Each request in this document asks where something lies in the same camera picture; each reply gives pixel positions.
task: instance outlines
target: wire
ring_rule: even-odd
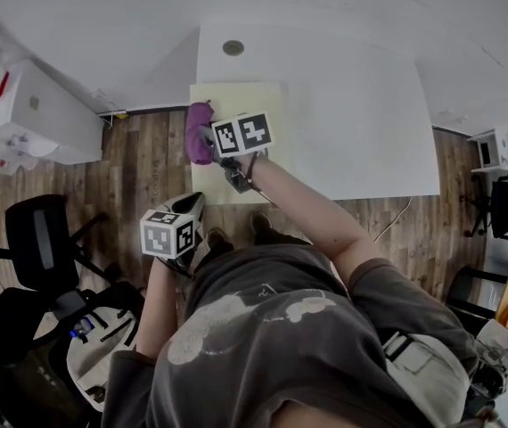
[[[259,194],[262,198],[266,199],[268,202],[272,203],[272,204],[273,204],[273,205],[277,208],[276,204],[275,204],[272,200],[270,200],[270,199],[268,198],[268,196],[267,196],[264,192],[262,192],[261,190],[258,190],[257,188],[254,188],[254,191],[255,191],[255,192],[258,192],[258,194]]]
[[[194,280],[194,276],[192,274],[188,273],[184,269],[176,267],[175,265],[171,265],[170,263],[168,263],[168,260],[164,260],[164,259],[160,259],[160,258],[157,258],[157,260],[160,261],[167,268],[169,268],[171,271],[174,271],[174,272],[176,272],[176,273],[178,273],[180,275],[183,275],[186,278],[190,279],[191,281]]]
[[[103,116],[98,116],[101,120],[103,120],[106,124],[110,126],[110,128],[113,128],[113,114],[111,114],[111,120],[107,120]]]
[[[383,236],[392,226],[394,226],[397,223],[397,220],[400,219],[400,217],[405,213],[406,210],[408,210],[408,207],[411,205],[411,201],[413,200],[413,197],[410,197],[408,199],[408,203],[406,206],[401,210],[398,215],[393,219],[393,221],[388,224],[383,231],[375,238],[375,242],[379,241],[381,239],[381,236]]]

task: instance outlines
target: white cabinet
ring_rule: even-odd
[[[31,61],[10,70],[0,98],[0,145],[72,165],[102,159],[102,120]]]
[[[475,135],[468,141],[478,143],[480,168],[473,169],[473,173],[508,171],[508,133],[495,128]]]

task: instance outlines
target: gray t-shirt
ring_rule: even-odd
[[[361,265],[348,292],[313,246],[235,251],[198,276],[156,363],[113,357],[103,427],[267,427],[286,401],[367,428],[430,426],[381,345],[396,331],[429,334],[468,373],[476,365],[452,312],[385,259]]]

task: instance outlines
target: beige bag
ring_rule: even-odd
[[[119,309],[96,308],[94,312],[107,327],[103,327],[93,314],[87,314],[94,329],[86,334],[84,340],[72,338],[66,363],[80,393],[94,409],[102,412],[111,354],[135,347],[137,320],[129,311],[120,315],[122,311]]]
[[[383,346],[390,377],[436,428],[460,423],[470,378],[438,339],[395,333]]]

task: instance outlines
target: cable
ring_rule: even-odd
[[[272,200],[270,200],[270,199],[268,198],[268,196],[267,196],[264,192],[262,192],[261,190],[258,190],[257,188],[254,188],[254,191],[255,191],[255,192],[258,192],[258,194],[259,194],[262,198],[264,198],[264,199],[265,199],[265,200],[267,200],[269,203],[273,204],[276,208],[278,208],[278,207],[276,206],[276,204],[275,204]]]
[[[181,269],[180,267],[176,267],[175,265],[171,265],[168,263],[168,260],[157,258],[158,261],[160,261],[163,265],[165,265],[167,268],[169,268],[171,271],[174,271],[180,275],[185,276],[186,278],[190,279],[191,281],[194,280],[194,276],[184,269]]]
[[[375,242],[379,241],[381,239],[381,236],[383,236],[385,234],[385,232],[387,232],[387,230],[389,230],[392,226],[394,226],[396,223],[397,223],[397,220],[399,220],[399,218],[405,213],[406,210],[408,210],[408,207],[411,205],[411,201],[413,200],[413,197],[410,197],[408,199],[408,203],[406,204],[406,206],[403,208],[403,210],[401,210],[398,215],[394,218],[394,220],[388,224],[385,229],[383,231],[381,231],[381,233],[379,234],[379,236],[377,236],[375,238]]]

